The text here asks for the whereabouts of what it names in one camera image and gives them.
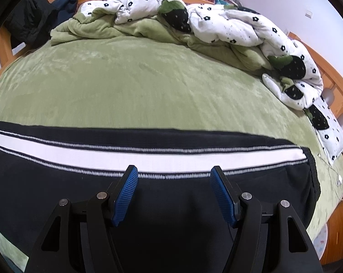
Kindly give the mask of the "black sweatpants with white stripe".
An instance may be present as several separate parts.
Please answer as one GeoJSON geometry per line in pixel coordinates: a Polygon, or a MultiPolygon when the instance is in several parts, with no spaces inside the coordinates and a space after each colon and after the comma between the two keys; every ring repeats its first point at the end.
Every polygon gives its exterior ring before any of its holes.
{"type": "Polygon", "coordinates": [[[232,239],[210,186],[227,178],[263,202],[287,200],[308,226],[315,159],[285,139],[224,131],[24,126],[0,121],[0,232],[29,254],[62,198],[104,191],[128,166],[139,181],[119,225],[125,266],[174,261],[218,271],[232,239]]]}

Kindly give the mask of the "white star-patterned bin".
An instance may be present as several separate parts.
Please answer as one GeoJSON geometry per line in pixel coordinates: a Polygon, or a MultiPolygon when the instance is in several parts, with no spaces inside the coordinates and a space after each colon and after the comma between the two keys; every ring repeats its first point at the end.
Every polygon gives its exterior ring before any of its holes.
{"type": "Polygon", "coordinates": [[[321,260],[323,257],[323,254],[327,246],[327,242],[328,242],[328,224],[325,224],[313,241],[313,246],[319,260],[321,260]]]}

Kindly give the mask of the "white floral pillow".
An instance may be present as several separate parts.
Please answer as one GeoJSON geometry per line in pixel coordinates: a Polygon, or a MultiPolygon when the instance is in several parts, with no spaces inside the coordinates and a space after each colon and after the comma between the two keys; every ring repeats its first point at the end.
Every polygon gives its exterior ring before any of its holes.
{"type": "Polygon", "coordinates": [[[322,96],[304,110],[330,165],[343,154],[343,129],[322,96]]]}

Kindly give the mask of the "white floral strawberry duvet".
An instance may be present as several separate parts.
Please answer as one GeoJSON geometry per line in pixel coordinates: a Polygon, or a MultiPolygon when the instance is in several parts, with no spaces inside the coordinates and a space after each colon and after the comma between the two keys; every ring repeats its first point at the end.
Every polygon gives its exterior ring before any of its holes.
{"type": "Polygon", "coordinates": [[[289,38],[269,18],[244,7],[222,4],[186,4],[183,0],[92,0],[83,3],[73,18],[50,32],[52,44],[80,38],[101,38],[115,25],[131,25],[160,18],[179,35],[206,43],[258,48],[275,77],[262,81],[284,105],[308,109],[323,92],[323,80],[310,53],[289,38]]]}

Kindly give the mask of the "green plush bed sheet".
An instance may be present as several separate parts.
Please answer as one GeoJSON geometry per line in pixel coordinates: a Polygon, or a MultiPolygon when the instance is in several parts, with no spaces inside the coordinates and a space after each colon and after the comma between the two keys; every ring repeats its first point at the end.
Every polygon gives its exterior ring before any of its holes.
{"type": "Polygon", "coordinates": [[[0,121],[100,128],[221,129],[309,147],[322,194],[318,235],[343,194],[343,158],[329,168],[308,119],[258,79],[186,46],[136,37],[79,40],[29,52],[0,76],[0,121]]]}

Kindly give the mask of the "black jacket on footboard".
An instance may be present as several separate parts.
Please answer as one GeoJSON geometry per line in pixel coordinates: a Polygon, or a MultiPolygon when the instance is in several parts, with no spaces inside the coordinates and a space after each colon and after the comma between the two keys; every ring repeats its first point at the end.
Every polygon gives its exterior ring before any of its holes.
{"type": "Polygon", "coordinates": [[[4,22],[4,27],[18,41],[39,48],[50,38],[58,10],[48,0],[21,0],[4,22]]]}

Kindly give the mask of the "navy blue garment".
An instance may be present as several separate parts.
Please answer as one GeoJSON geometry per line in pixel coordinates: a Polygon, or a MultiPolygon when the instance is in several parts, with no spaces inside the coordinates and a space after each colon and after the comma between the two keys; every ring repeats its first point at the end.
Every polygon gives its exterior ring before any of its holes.
{"type": "Polygon", "coordinates": [[[78,8],[78,0],[55,0],[52,5],[57,10],[54,23],[59,25],[74,16],[78,8]]]}

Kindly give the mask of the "wooden bed frame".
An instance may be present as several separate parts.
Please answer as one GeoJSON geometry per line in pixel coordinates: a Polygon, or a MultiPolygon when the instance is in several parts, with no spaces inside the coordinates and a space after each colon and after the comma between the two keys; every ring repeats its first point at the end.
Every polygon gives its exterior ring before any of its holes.
{"type": "MultiPolygon", "coordinates": [[[[333,112],[336,119],[339,120],[339,118],[343,116],[343,77],[321,55],[319,55],[316,51],[314,51],[307,44],[302,42],[300,40],[300,38],[297,37],[295,34],[290,33],[290,34],[286,34],[286,35],[293,40],[297,40],[300,43],[303,43],[303,45],[306,47],[306,49],[310,53],[311,57],[313,58],[314,62],[316,63],[316,65],[319,69],[319,72],[322,76],[323,92],[322,92],[321,96],[324,98],[324,100],[328,104],[330,110],[333,112]]],[[[276,71],[269,70],[267,68],[268,62],[267,62],[266,58],[261,54],[261,51],[258,48],[242,48],[242,47],[230,46],[229,44],[226,44],[226,43],[206,44],[206,43],[203,43],[203,42],[197,40],[195,37],[193,37],[191,35],[179,35],[179,34],[177,34],[176,31],[172,31],[170,27],[167,27],[166,24],[163,23],[161,21],[161,19],[157,18],[157,17],[139,20],[137,22],[133,22],[131,25],[127,25],[127,24],[115,25],[115,26],[111,27],[110,29],[106,30],[105,36],[101,37],[101,38],[80,38],[78,40],[72,40],[72,41],[108,40],[108,39],[114,39],[114,38],[119,38],[119,37],[145,38],[145,39],[149,39],[149,40],[158,41],[160,43],[172,43],[172,44],[176,44],[176,45],[186,46],[187,48],[190,48],[193,51],[196,51],[196,52],[198,52],[198,53],[200,53],[206,57],[212,58],[216,61],[225,63],[226,65],[238,68],[238,69],[245,71],[245,72],[248,72],[248,73],[256,73],[258,76],[258,79],[262,83],[263,83],[262,76],[264,73],[267,73],[271,77],[275,77],[277,75],[276,71]]],[[[46,42],[44,45],[46,45],[46,44],[50,44],[51,46],[59,45],[59,44],[52,44],[51,39],[49,39],[48,42],[46,42]]],[[[33,51],[25,50],[22,52],[22,54],[20,56],[13,57],[12,60],[7,62],[7,66],[2,69],[2,71],[0,72],[0,76],[10,64],[12,64],[18,58],[25,56],[29,52],[33,52],[33,51]]],[[[296,110],[296,109],[292,109],[290,107],[288,107],[288,108],[290,110],[302,113],[308,119],[304,110],[296,110]]],[[[24,125],[24,126],[47,126],[47,125],[24,125]]],[[[48,126],[48,127],[81,128],[81,127],[75,127],[75,126],[71,126],[71,127],[48,126]]],[[[140,127],[127,128],[127,127],[122,127],[119,129],[176,129],[176,128],[140,128],[140,127]]],[[[227,130],[221,130],[221,129],[213,129],[213,130],[207,130],[207,129],[176,129],[176,130],[181,130],[181,131],[241,132],[241,131],[227,131],[227,130]]],[[[315,159],[315,155],[313,154],[312,150],[309,147],[307,147],[307,148],[310,150],[311,154],[313,155],[313,157],[315,159]]],[[[327,162],[327,165],[329,166],[329,168],[334,167],[335,161],[334,161],[333,165],[330,165],[328,160],[326,160],[326,162],[327,162]]],[[[316,170],[317,170],[317,174],[318,174],[316,159],[315,159],[315,165],[316,165],[316,170]]],[[[342,201],[343,201],[343,194],[342,194],[342,196],[340,196],[337,206],[342,201]]],[[[152,265],[145,265],[145,264],[135,265],[135,264],[132,264],[130,266],[125,266],[123,258],[121,256],[121,254],[119,253],[119,249],[118,249],[118,246],[120,244],[119,225],[117,225],[117,228],[116,228],[116,231],[117,231],[116,239],[118,241],[117,242],[117,250],[118,250],[117,253],[118,253],[119,259],[121,261],[121,267],[126,272],[220,272],[220,271],[222,271],[222,269],[224,267],[224,264],[223,264],[223,266],[218,271],[198,270],[196,267],[194,267],[188,263],[182,263],[181,265],[176,265],[176,263],[174,261],[168,261],[166,263],[158,262],[158,263],[153,263],[152,265]]],[[[234,237],[233,237],[232,231],[229,227],[228,227],[228,230],[230,232],[231,239],[233,241],[234,237]]],[[[6,265],[8,265],[8,267],[10,268],[11,271],[13,271],[13,272],[25,271],[25,268],[26,268],[28,259],[30,257],[30,254],[31,254],[31,252],[29,254],[23,253],[19,248],[17,248],[14,244],[12,244],[9,240],[7,240],[5,238],[5,236],[0,232],[0,255],[1,255],[1,257],[3,257],[6,265]]]]}

